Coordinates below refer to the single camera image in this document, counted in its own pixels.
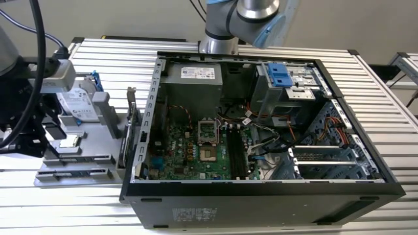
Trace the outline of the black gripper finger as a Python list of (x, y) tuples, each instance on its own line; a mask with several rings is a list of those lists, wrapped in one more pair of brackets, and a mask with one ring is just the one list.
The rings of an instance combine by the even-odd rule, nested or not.
[(23, 154), (31, 157), (47, 159), (57, 159), (59, 152), (51, 145), (45, 131), (33, 132), (29, 134), (20, 134), (15, 141), (0, 149), (1, 154)]
[(56, 94), (41, 95), (41, 110), (45, 113), (43, 125), (55, 140), (67, 138), (67, 134), (61, 128), (59, 115), (61, 114), (60, 102)]

